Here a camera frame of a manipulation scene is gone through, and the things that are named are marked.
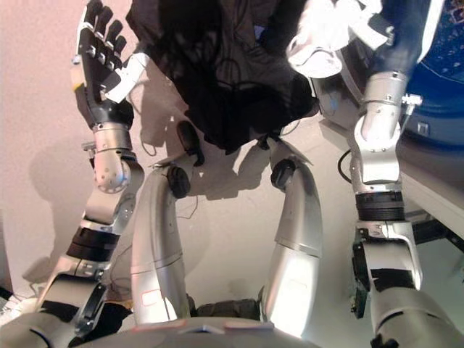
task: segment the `dark fabric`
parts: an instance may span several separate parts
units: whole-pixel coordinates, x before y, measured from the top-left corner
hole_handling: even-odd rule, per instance
[[[318,111],[307,79],[284,56],[304,2],[133,0],[127,21],[188,104],[186,116],[230,153],[250,133]],[[259,43],[255,25],[268,26]]]
[[[68,346],[76,347],[101,337],[116,334],[123,325],[123,320],[131,314],[132,311],[120,304],[105,303],[95,329],[84,338],[75,337]]]

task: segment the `robotic hand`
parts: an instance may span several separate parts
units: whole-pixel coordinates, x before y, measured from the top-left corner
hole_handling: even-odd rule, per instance
[[[144,179],[131,151],[132,106],[125,95],[118,100],[105,95],[107,81],[130,86],[120,79],[125,39],[118,34],[123,26],[115,20],[107,31],[111,17],[111,9],[99,0],[87,4],[72,61],[78,109],[94,133],[94,142],[85,148],[94,168],[94,190],[69,249],[37,301],[36,312],[1,328],[3,347],[67,347],[75,336],[85,336],[95,327],[102,311],[106,286],[101,280]]]

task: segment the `robot finger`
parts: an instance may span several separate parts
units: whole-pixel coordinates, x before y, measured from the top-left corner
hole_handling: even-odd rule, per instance
[[[124,36],[118,36],[115,43],[115,54],[120,56],[126,44]]]
[[[108,47],[114,48],[116,43],[116,37],[120,34],[123,29],[123,24],[119,20],[115,20],[108,28],[106,43]]]
[[[96,16],[102,11],[103,4],[100,0],[90,0],[84,9],[82,16],[82,23],[87,23],[91,29],[94,28],[96,22]]]
[[[101,40],[103,40],[104,33],[107,29],[107,24],[109,20],[111,20],[111,17],[113,17],[113,11],[108,6],[105,6],[99,13],[95,24],[95,35],[98,36]]]

